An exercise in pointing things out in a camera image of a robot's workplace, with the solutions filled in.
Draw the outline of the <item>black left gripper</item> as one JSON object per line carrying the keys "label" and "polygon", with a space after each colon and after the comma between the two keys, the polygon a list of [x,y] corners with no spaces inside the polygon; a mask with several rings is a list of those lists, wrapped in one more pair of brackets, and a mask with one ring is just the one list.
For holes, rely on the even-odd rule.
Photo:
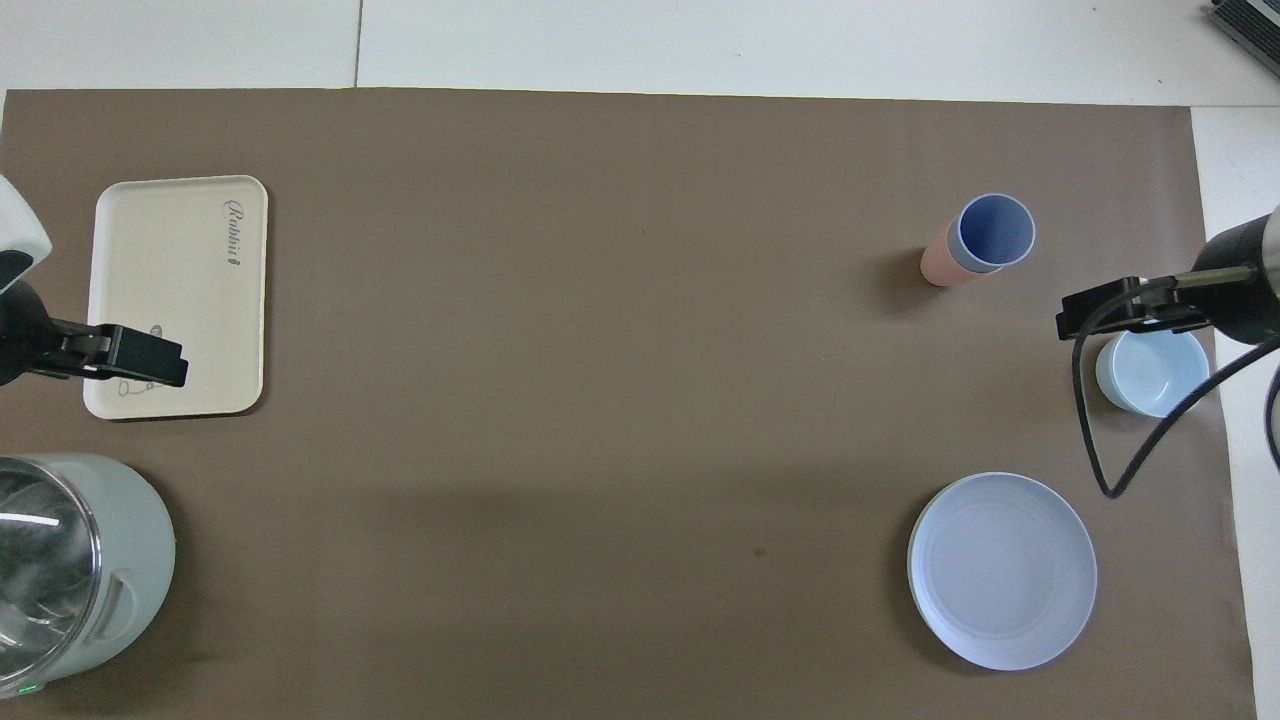
{"label": "black left gripper", "polygon": [[1,386],[23,374],[58,379],[138,380],[186,386],[189,363],[182,346],[127,325],[55,320],[38,293],[15,282],[1,296]]}

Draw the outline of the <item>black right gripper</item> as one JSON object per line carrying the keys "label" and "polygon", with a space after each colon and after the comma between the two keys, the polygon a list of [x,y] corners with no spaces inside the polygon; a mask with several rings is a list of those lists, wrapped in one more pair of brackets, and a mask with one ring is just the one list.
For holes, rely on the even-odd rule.
{"label": "black right gripper", "polygon": [[1061,341],[1132,332],[1192,332],[1211,324],[1236,342],[1271,340],[1271,217],[1258,217],[1216,234],[1193,265],[1196,272],[1248,266],[1252,279],[1196,291],[1199,309],[1184,301],[1172,278],[1120,278],[1061,300]]}

